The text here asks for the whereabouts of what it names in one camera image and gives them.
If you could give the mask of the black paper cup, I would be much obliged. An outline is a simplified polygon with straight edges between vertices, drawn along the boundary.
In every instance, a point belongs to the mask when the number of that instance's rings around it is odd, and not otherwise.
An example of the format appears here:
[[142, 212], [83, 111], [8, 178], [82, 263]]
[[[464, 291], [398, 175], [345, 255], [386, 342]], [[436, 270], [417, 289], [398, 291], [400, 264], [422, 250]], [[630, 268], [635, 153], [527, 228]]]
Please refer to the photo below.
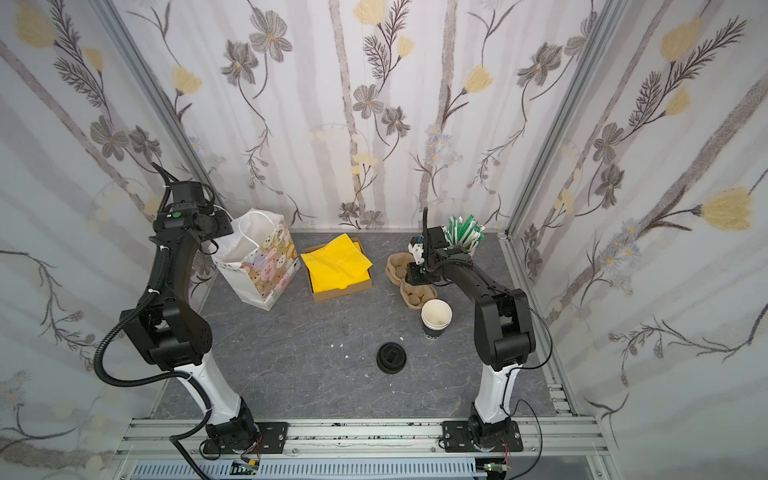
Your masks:
[[437, 339], [450, 325], [453, 312], [445, 301], [431, 299], [422, 306], [420, 317], [425, 336], [429, 339]]

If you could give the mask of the cartoon print paper bag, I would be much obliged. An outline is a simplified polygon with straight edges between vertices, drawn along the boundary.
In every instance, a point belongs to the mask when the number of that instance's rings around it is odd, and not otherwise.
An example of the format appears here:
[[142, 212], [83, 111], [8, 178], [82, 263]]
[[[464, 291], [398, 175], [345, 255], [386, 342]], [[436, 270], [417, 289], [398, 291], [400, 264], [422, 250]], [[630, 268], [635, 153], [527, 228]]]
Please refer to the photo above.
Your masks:
[[242, 302], [269, 311], [301, 268], [288, 225], [280, 214], [250, 209], [231, 226], [213, 263]]

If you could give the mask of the black plastic cup lids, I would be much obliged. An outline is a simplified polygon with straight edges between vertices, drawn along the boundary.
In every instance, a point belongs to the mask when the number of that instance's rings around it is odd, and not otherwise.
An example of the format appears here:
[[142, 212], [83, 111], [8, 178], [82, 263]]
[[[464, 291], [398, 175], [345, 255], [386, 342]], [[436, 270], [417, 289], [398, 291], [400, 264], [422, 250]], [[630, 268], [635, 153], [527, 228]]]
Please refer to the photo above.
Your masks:
[[398, 343], [387, 342], [380, 346], [376, 355], [376, 364], [380, 371], [394, 375], [403, 370], [407, 362], [407, 353]]

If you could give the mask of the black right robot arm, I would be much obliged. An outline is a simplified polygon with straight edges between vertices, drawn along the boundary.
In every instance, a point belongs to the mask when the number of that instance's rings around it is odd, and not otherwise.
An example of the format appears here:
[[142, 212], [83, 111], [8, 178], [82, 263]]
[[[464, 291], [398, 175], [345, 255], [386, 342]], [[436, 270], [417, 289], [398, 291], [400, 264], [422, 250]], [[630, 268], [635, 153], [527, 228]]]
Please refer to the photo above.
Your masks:
[[452, 246], [440, 226], [425, 225], [411, 239], [406, 282], [435, 286], [447, 282], [457, 286], [474, 305], [474, 346], [483, 363], [480, 386], [468, 420], [443, 424], [443, 448], [447, 452], [520, 452], [523, 444], [510, 405], [515, 380], [522, 371], [545, 366], [528, 363], [536, 352], [534, 318], [538, 315], [520, 289], [510, 289], [476, 266], [468, 251]]

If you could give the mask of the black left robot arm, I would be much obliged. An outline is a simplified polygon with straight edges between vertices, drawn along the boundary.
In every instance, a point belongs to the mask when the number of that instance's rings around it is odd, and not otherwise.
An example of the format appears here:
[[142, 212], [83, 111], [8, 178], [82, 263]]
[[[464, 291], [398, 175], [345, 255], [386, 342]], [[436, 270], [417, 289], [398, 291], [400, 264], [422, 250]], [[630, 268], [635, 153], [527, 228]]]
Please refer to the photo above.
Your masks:
[[[204, 414], [210, 450], [244, 452], [261, 439], [244, 400], [221, 375], [211, 354], [210, 324], [188, 303], [195, 257], [204, 243], [232, 234], [231, 220], [215, 203], [212, 188], [182, 181], [155, 164], [164, 194], [152, 223], [155, 245], [146, 289], [137, 305], [120, 314], [94, 354], [94, 371], [113, 387], [133, 388], [176, 378], [192, 393]], [[157, 375], [118, 379], [107, 372], [104, 357], [110, 343], [125, 333], [142, 359], [159, 368]]]

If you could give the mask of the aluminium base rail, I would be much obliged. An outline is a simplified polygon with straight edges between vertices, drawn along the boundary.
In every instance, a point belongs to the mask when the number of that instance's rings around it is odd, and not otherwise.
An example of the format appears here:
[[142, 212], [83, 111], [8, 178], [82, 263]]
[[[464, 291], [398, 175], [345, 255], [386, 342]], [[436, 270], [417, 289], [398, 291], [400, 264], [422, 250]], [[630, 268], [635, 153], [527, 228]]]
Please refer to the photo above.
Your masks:
[[480, 447], [467, 422], [443, 418], [268, 419], [245, 454], [199, 432], [183, 448], [211, 479], [617, 479], [607, 439], [591, 417], [519, 416]]

